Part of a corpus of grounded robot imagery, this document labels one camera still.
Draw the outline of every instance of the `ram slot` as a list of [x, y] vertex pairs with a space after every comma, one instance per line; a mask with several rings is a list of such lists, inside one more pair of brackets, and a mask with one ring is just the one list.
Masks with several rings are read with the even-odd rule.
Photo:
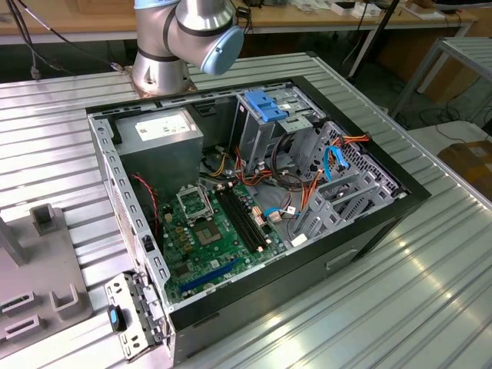
[[246, 248], [254, 253], [258, 252], [259, 247], [266, 247], [266, 240], [235, 194], [225, 190], [216, 192], [216, 196]]

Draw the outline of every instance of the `green motherboard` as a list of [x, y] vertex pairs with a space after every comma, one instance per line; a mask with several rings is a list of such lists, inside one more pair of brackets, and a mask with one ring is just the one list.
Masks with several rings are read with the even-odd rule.
[[[203, 193], [213, 216], [198, 219], [192, 226], [186, 215], [206, 207], [199, 197], [188, 195], [181, 198], [181, 203], [176, 198], [159, 208], [165, 227], [161, 251], [171, 272], [165, 290], [172, 303], [212, 288], [285, 251], [269, 223], [262, 227], [254, 223], [251, 209], [256, 204], [244, 185]], [[263, 238], [264, 247], [251, 246], [255, 244], [252, 234], [258, 236], [257, 243], [259, 237]]]

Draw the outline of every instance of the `metal workbench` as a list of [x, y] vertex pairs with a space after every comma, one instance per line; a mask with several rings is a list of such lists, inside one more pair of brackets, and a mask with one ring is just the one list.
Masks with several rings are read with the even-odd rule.
[[[421, 94], [425, 92], [450, 56], [468, 68], [473, 69], [480, 77], [492, 82], [492, 37], [451, 37], [438, 39], [427, 52], [411, 80], [405, 85], [404, 90], [400, 93], [396, 104], [390, 110], [389, 114], [391, 117], [396, 117], [405, 106], [407, 100], [413, 94], [417, 84], [422, 81], [430, 66], [432, 68], [417, 90]], [[475, 109], [475, 113], [468, 120], [473, 121], [475, 116], [485, 108], [491, 99], [492, 92], [484, 98], [481, 105]]]
[[[377, 249], [182, 367], [490, 367], [492, 204], [433, 158], [319, 58], [237, 61], [198, 88], [305, 76], [433, 197]], [[120, 73], [0, 85], [0, 209], [64, 209], [95, 315], [1, 367], [125, 364], [102, 285], [131, 262], [101, 183], [82, 109], [137, 98]], [[155, 350], [132, 367], [166, 367]]]

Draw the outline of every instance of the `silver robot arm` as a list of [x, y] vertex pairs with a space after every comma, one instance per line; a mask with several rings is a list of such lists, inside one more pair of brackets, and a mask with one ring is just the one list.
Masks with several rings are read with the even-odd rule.
[[135, 0], [138, 54], [133, 81], [150, 95], [186, 91], [187, 62], [221, 75], [239, 56], [243, 32], [228, 0]]

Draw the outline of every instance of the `blue tab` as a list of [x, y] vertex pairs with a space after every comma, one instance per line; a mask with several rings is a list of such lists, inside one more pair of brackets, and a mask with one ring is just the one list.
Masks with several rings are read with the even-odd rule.
[[348, 168], [350, 165], [345, 161], [344, 159], [344, 154], [341, 152], [340, 148], [335, 148], [333, 146], [330, 146], [331, 152], [335, 155], [335, 158], [338, 160], [338, 162], [343, 165], [344, 167]]
[[326, 149], [324, 150], [323, 166], [324, 166], [324, 173], [326, 174], [326, 178], [328, 179], [329, 182], [332, 181], [329, 158], [328, 158], [328, 153], [330, 151], [333, 153], [335, 159], [340, 163], [340, 165], [343, 165], [346, 168], [350, 167], [350, 165], [345, 161], [344, 154], [341, 152], [340, 148], [336, 148], [334, 146], [327, 146]]
[[286, 111], [282, 111], [273, 98], [269, 98], [263, 91], [249, 91], [244, 94], [251, 106], [261, 114], [264, 121], [279, 121], [286, 119]]
[[116, 317], [116, 311], [114, 310], [111, 310], [111, 312], [109, 313], [109, 317], [111, 318], [111, 323], [116, 323], [116, 321], [118, 320], [118, 318]]

